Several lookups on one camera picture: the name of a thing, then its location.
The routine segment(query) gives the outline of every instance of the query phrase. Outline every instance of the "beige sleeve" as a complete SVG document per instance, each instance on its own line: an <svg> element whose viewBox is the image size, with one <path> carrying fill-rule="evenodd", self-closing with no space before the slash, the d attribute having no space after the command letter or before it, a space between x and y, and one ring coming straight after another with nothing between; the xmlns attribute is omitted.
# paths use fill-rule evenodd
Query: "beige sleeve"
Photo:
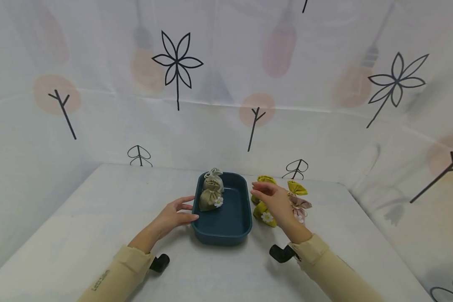
<svg viewBox="0 0 453 302"><path fill-rule="evenodd" d="M123 302L143 282L154 255L125 245L109 267L77 300L78 302Z"/></svg>
<svg viewBox="0 0 453 302"><path fill-rule="evenodd" d="M297 262L332 302L382 302L380 295L322 239L314 235L299 245L290 243L299 256Z"/></svg>

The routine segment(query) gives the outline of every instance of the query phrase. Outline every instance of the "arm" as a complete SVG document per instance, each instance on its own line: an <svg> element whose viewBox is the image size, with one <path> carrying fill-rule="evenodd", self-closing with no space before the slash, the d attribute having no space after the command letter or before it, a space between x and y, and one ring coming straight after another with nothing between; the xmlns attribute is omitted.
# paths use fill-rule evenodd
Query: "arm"
<svg viewBox="0 0 453 302"><path fill-rule="evenodd" d="M128 244L123 245L109 267L94 280L78 302L123 302L140 285L153 262L154 244L174 228L187 225L198 215L178 213L192 210L194 196L179 198L167 204L163 211Z"/></svg>
<svg viewBox="0 0 453 302"><path fill-rule="evenodd" d="M278 226L290 239L300 268L332 302L382 302L379 294L335 255L322 239L294 217L287 191L268 182L254 182L251 192L268 206Z"/></svg>

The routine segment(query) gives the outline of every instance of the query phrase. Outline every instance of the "white flower decoration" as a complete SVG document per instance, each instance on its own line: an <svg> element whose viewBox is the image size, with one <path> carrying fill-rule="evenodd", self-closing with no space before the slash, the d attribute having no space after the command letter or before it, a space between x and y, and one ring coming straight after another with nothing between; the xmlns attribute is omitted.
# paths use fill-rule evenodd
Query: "white flower decoration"
<svg viewBox="0 0 453 302"><path fill-rule="evenodd" d="M295 219L297 219L300 223L304 223L304 219L302 216L295 215L295 214L294 214L294 216L295 216Z"/></svg>
<svg viewBox="0 0 453 302"><path fill-rule="evenodd" d="M273 221L273 216L270 213L263 212L261 217L264 222L270 223Z"/></svg>
<svg viewBox="0 0 453 302"><path fill-rule="evenodd" d="M215 199L213 204L216 208L221 207L223 205L223 197L218 197L217 199Z"/></svg>

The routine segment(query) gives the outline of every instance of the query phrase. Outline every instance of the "left hand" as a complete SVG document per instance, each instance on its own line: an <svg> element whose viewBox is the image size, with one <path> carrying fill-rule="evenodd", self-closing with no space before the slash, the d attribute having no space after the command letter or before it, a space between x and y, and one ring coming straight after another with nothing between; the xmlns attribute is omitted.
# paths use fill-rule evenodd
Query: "left hand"
<svg viewBox="0 0 453 302"><path fill-rule="evenodd" d="M180 210L191 211L193 206L185 203L194 198L194 196L181 197L167 204L153 222L135 236L128 247L135 247L145 254L149 254L156 241L168 235L174 228L188 225L197 220L199 216L196 214L178 212Z"/></svg>

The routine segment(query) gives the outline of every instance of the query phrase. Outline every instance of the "sleeve cuff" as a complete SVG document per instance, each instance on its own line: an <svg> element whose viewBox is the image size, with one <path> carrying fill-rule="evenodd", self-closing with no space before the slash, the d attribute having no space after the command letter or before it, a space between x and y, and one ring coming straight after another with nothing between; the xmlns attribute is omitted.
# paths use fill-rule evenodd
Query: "sleeve cuff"
<svg viewBox="0 0 453 302"><path fill-rule="evenodd" d="M145 271L147 271L151 266L151 263L153 263L154 254L144 254L144 252L138 250L137 248L123 245L114 256L114 260L124 264L134 273L145 273Z"/></svg>
<svg viewBox="0 0 453 302"><path fill-rule="evenodd" d="M288 245L297 253L299 262L306 262L310 265L315 265L322 255L329 250L329 246L316 234L299 245L292 242Z"/></svg>

